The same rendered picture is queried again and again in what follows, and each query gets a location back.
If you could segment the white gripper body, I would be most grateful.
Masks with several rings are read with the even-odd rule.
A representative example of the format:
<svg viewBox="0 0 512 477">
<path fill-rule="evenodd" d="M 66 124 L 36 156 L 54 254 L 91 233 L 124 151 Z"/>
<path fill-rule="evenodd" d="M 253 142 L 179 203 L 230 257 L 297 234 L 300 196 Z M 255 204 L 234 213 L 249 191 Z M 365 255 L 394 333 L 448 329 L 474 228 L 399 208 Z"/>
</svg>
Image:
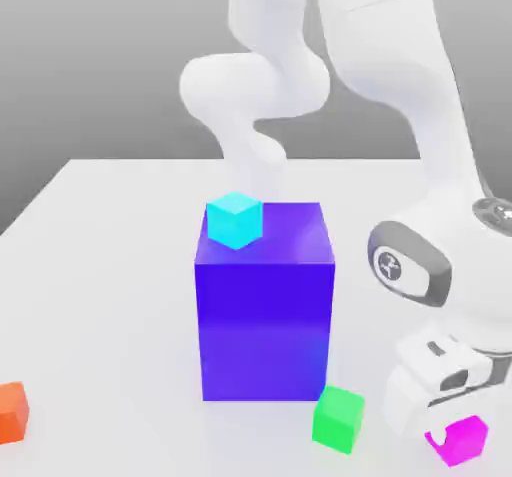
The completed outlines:
<svg viewBox="0 0 512 477">
<path fill-rule="evenodd" d="M 388 426 L 400 436 L 416 438 L 428 431 L 430 412 L 441 412 L 447 425 L 477 415 L 486 419 L 495 415 L 495 396 L 489 389 L 470 392 L 431 406 L 434 395 L 402 366 L 392 370 L 383 402 L 383 416 Z"/>
</svg>

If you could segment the small magenta cube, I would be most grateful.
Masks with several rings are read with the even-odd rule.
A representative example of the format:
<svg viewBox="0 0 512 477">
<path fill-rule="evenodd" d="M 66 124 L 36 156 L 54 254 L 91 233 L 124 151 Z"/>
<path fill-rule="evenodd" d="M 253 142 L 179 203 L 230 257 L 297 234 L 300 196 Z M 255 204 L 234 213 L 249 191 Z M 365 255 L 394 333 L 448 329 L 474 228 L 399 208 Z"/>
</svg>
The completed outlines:
<svg viewBox="0 0 512 477">
<path fill-rule="evenodd" d="M 440 459 L 448 467 L 454 467 L 482 454 L 488 431 L 488 425 L 479 416 L 473 415 L 448 425 L 443 444 L 438 444 L 430 431 L 424 436 Z"/>
</svg>

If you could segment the small green cube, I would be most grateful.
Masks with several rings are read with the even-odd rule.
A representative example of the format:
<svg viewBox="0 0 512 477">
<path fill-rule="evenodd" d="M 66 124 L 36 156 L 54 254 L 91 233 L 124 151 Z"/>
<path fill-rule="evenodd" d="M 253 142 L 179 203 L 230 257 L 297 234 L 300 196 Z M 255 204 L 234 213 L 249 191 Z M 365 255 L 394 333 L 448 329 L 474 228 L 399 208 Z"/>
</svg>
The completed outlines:
<svg viewBox="0 0 512 477">
<path fill-rule="evenodd" d="M 328 385 L 315 406 L 312 440 L 344 454 L 351 454 L 361 430 L 365 398 Z"/>
</svg>

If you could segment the small cyan cube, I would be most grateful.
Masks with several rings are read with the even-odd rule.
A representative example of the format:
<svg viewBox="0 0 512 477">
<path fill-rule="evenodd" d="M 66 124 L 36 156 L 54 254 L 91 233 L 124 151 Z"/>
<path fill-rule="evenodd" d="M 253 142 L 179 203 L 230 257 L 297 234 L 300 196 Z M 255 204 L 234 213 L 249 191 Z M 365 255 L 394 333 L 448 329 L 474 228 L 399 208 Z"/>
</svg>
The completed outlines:
<svg viewBox="0 0 512 477">
<path fill-rule="evenodd" d="M 206 205 L 208 237 L 231 249 L 241 249 L 263 236 L 263 203 L 231 192 Z"/>
</svg>

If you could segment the small orange cube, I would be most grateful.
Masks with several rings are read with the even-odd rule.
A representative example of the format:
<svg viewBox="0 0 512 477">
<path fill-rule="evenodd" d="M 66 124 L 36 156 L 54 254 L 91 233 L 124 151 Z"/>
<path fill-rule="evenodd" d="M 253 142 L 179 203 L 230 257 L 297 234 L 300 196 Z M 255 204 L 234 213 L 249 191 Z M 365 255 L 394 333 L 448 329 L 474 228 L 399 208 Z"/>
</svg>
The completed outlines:
<svg viewBox="0 0 512 477">
<path fill-rule="evenodd" d="M 22 382 L 0 385 L 0 444 L 24 439 L 29 412 Z"/>
</svg>

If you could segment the large blue box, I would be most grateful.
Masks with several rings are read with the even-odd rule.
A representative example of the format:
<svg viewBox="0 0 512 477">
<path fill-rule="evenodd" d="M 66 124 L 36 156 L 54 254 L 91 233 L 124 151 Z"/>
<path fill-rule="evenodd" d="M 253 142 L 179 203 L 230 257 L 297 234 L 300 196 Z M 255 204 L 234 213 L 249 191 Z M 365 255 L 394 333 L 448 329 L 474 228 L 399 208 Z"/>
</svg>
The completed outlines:
<svg viewBox="0 0 512 477">
<path fill-rule="evenodd" d="M 335 259 L 317 203 L 267 203 L 234 250 L 202 230 L 194 261 L 202 397 L 315 401 L 326 384 Z"/>
</svg>

